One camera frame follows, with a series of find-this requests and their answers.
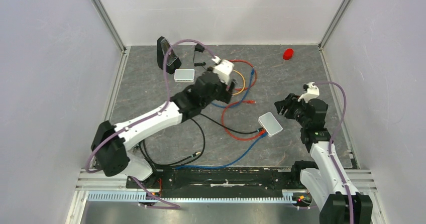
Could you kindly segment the white network switch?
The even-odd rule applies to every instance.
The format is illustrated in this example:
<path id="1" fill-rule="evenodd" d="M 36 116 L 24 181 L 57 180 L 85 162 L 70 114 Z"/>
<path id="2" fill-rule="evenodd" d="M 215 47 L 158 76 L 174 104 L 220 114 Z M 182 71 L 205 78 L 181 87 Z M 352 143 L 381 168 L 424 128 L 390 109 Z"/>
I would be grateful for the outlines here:
<path id="1" fill-rule="evenodd" d="M 175 82 L 194 82 L 194 69 L 177 69 L 174 72 L 173 79 Z"/>
<path id="2" fill-rule="evenodd" d="M 283 131 L 283 127 L 271 112 L 267 112 L 259 116 L 258 122 L 262 126 L 262 128 L 267 132 L 267 135 L 269 137 L 275 136 Z"/>

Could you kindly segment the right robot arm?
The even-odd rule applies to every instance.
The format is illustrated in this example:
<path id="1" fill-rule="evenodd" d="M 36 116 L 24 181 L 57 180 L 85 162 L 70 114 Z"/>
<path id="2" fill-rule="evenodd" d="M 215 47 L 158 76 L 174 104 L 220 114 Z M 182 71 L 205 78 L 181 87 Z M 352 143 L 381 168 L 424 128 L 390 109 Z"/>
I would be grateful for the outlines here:
<path id="1" fill-rule="evenodd" d="M 290 182 L 297 188 L 306 187 L 320 210 L 320 223 L 370 223 L 373 203 L 352 184 L 325 127 L 328 104 L 313 98 L 305 101 L 291 93 L 275 102 L 279 115 L 296 120 L 301 141 L 313 162 L 295 162 Z"/>

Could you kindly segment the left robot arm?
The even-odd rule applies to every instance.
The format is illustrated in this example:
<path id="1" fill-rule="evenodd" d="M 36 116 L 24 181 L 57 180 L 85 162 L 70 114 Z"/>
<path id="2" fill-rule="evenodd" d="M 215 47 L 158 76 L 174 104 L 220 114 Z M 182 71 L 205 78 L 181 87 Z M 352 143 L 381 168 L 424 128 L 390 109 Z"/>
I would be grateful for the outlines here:
<path id="1" fill-rule="evenodd" d="M 229 103 L 235 85 L 234 80 L 226 84 L 218 74 L 204 72 L 194 84 L 148 113 L 115 125 L 102 122 L 92 141 L 89 159 L 97 160 L 106 177 L 126 174 L 137 178 L 146 188 L 155 186 L 157 173 L 146 160 L 129 151 L 147 137 L 199 115 L 215 100 Z"/>

